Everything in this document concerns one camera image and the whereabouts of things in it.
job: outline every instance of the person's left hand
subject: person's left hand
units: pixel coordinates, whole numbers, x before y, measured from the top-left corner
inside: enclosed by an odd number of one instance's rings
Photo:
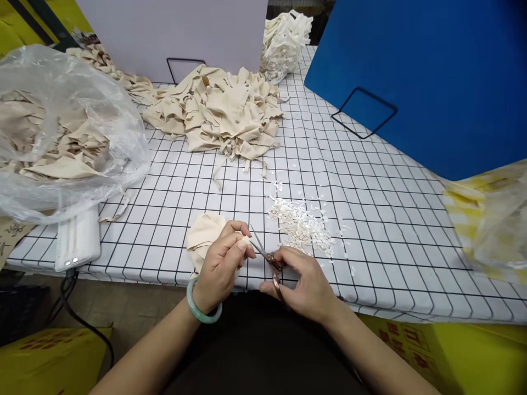
[[[209,247],[192,293],[194,303],[203,313],[210,313],[231,293],[234,272],[243,266],[245,259],[256,258],[253,246],[247,245],[243,236],[251,237],[248,225],[229,221]]]

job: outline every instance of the white tablecloth with black grid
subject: white tablecloth with black grid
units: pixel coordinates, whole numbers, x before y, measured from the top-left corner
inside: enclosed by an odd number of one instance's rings
[[[315,50],[306,47],[299,70],[280,84],[290,100],[281,105],[282,146],[264,156],[265,180],[260,163],[245,174],[244,160],[227,161],[217,176],[224,180],[220,192],[211,181],[221,158],[216,150],[189,153],[185,140],[172,142],[148,125],[149,175],[128,189],[132,205],[126,214],[100,225],[101,255],[80,268],[81,277],[185,286],[194,270],[186,233],[205,211],[249,223],[273,251],[284,235],[266,214],[271,194],[305,198],[309,211],[326,211],[336,240],[333,263],[314,254],[334,292],[355,310],[404,321],[527,323],[527,287],[470,270],[441,202],[441,183],[378,136],[360,140],[345,131],[330,118],[336,108],[304,87]],[[358,133],[367,133],[341,115]],[[284,184],[282,191],[273,180]],[[100,204],[101,216],[113,216],[121,199]],[[35,227],[12,252],[8,267],[52,273],[56,235],[56,226]],[[258,255],[241,269],[236,287],[258,289],[271,274]],[[283,272],[285,284],[297,279],[292,270]]]

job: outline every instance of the pile of fabric scraps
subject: pile of fabric scraps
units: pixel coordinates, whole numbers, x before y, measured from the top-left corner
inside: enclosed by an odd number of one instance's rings
[[[146,77],[127,74],[115,68],[101,44],[88,45],[86,49],[68,48],[66,52],[76,58],[88,62],[97,70],[109,75],[126,89],[135,103],[150,105],[154,95],[154,87]]]
[[[218,148],[253,160],[277,146],[278,93],[245,68],[236,76],[199,65],[177,86],[159,89],[143,119],[174,138],[186,134],[191,152]]]
[[[41,133],[45,110],[28,92],[12,91],[0,97],[0,145],[6,150],[30,153]],[[38,181],[78,179],[99,174],[108,139],[88,120],[84,109],[60,114],[53,146],[36,162],[0,158],[0,171],[18,173]]]
[[[302,48],[309,44],[313,17],[291,10],[265,21],[260,72],[278,84],[298,66]]]

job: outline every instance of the jade bangle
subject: jade bangle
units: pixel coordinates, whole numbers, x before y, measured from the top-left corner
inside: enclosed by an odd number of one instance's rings
[[[214,314],[213,316],[204,314],[198,308],[198,306],[196,306],[196,303],[194,303],[194,299],[192,299],[192,291],[194,290],[194,285],[196,285],[197,282],[198,282],[197,277],[193,278],[192,280],[188,282],[188,285],[187,285],[188,307],[190,307],[190,311],[192,312],[192,314],[196,317],[198,321],[204,324],[213,324],[220,319],[221,311],[223,309],[222,304],[221,303],[219,304],[219,306],[216,309],[216,314]]]

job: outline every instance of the dark clothing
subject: dark clothing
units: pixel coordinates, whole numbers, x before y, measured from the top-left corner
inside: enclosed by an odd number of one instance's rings
[[[201,325],[165,394],[367,394],[328,333],[258,291]]]

